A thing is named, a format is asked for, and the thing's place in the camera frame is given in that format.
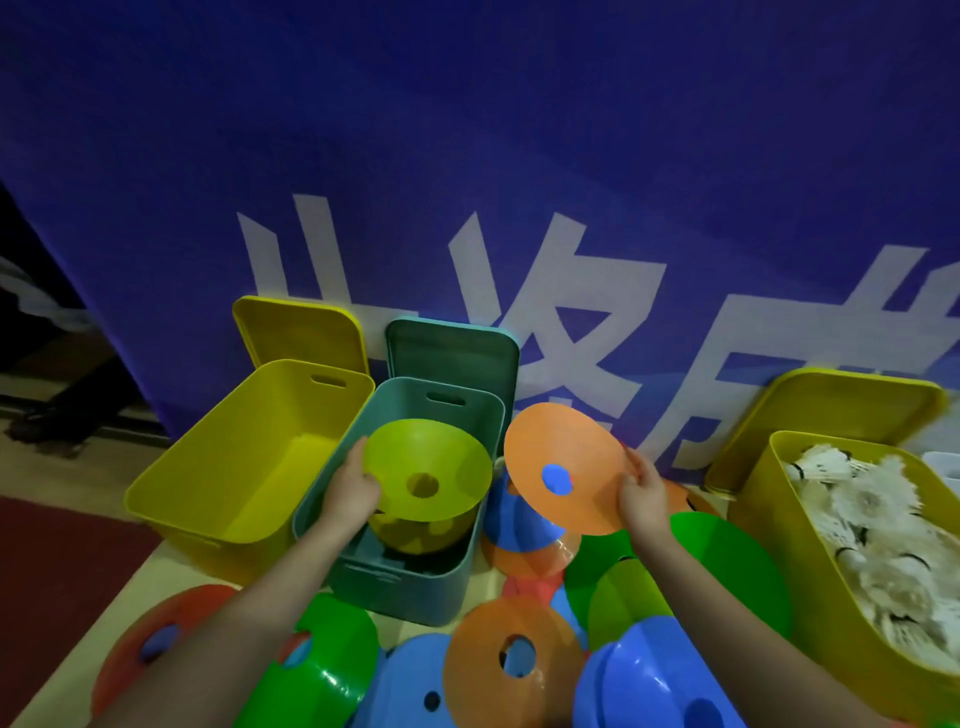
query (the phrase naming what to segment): forearm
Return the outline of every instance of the forearm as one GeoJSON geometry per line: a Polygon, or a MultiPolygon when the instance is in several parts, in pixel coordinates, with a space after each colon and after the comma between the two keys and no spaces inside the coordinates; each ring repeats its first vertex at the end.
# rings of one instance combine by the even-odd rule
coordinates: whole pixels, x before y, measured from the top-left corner
{"type": "Polygon", "coordinates": [[[888,728],[824,669],[764,624],[676,540],[634,549],[750,728],[888,728]]]}
{"type": "Polygon", "coordinates": [[[92,725],[230,726],[352,533],[320,520],[92,725]]]}

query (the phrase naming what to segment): white container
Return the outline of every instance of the white container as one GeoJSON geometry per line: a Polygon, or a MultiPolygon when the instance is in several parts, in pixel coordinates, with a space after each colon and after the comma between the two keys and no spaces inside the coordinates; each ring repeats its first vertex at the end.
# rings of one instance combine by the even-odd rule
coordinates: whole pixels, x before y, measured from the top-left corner
{"type": "Polygon", "coordinates": [[[957,496],[960,496],[960,454],[956,452],[926,452],[923,461],[940,476],[957,496]]]}

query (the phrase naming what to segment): empty yellow bin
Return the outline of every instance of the empty yellow bin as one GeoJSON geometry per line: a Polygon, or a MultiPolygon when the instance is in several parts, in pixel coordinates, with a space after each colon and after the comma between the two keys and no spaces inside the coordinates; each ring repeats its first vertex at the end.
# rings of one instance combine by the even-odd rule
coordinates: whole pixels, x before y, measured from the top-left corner
{"type": "Polygon", "coordinates": [[[731,504],[730,521],[760,542],[783,574],[797,647],[885,716],[916,725],[960,717],[960,675],[924,667],[880,637],[806,516],[783,463],[818,443],[872,463],[899,455],[904,475],[917,486],[924,517],[960,536],[960,500],[920,458],[890,445],[794,431],[769,437],[731,504]]]}
{"type": "Polygon", "coordinates": [[[127,489],[127,510],[197,567],[250,584],[293,542],[290,520],[373,380],[305,361],[256,369],[127,489]]]}

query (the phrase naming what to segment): person's right arm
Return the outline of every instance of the person's right arm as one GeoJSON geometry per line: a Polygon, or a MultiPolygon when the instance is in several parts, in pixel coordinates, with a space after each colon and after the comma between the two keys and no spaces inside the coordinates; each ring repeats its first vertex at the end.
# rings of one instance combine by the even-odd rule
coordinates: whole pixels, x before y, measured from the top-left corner
{"type": "Polygon", "coordinates": [[[627,450],[620,515],[637,557],[750,728],[890,728],[826,670],[757,618],[674,538],[666,486],[627,450]]]}

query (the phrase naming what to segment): teal lid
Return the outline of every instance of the teal lid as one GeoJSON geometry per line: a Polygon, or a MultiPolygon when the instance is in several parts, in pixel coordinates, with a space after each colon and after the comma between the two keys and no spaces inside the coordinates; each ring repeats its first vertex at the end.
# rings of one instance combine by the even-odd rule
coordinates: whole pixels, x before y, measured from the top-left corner
{"type": "Polygon", "coordinates": [[[506,407],[497,454],[513,418],[520,346],[500,328],[402,316],[387,325],[390,376],[412,376],[490,392],[506,407]]]}

